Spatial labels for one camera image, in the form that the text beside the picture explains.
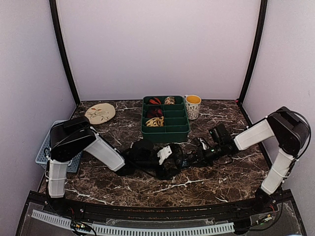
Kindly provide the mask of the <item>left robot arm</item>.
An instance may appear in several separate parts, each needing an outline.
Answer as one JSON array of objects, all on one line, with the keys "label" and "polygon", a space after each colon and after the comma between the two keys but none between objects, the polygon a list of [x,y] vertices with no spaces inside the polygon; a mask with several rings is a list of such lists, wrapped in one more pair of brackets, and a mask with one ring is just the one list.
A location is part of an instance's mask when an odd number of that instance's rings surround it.
[{"label": "left robot arm", "polygon": [[63,199],[67,167],[82,151],[94,156],[118,176],[129,176],[141,170],[157,179],[169,180],[183,167],[184,153],[179,145],[169,144],[156,150],[151,141],[141,139],[120,152],[84,116],[53,125],[50,146],[47,193],[51,197],[51,208],[58,214],[69,211],[69,202]]}]

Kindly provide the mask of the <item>dark floral necktie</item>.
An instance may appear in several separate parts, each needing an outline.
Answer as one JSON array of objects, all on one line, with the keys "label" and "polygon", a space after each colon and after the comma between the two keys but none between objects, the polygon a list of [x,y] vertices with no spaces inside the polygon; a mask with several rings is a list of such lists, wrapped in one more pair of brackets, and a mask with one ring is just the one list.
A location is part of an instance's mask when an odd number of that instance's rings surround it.
[{"label": "dark floral necktie", "polygon": [[177,155],[173,158],[175,166],[179,170],[187,169],[193,166],[197,158],[195,155]]}]

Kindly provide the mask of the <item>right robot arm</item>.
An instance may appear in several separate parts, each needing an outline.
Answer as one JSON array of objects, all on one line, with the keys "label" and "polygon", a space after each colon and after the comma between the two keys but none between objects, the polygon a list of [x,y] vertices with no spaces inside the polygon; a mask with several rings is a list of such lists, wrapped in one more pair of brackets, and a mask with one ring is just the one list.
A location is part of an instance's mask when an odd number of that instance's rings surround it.
[{"label": "right robot arm", "polygon": [[188,160],[190,165],[212,165],[221,157],[245,151],[266,140],[277,142],[277,155],[257,191],[261,195],[251,203],[255,213],[262,213],[270,205],[268,196],[274,194],[289,177],[295,163],[307,150],[312,129],[303,115],[283,106],[236,136],[232,136],[224,124],[211,128],[209,133],[215,145],[211,147],[207,142],[200,142]]}]

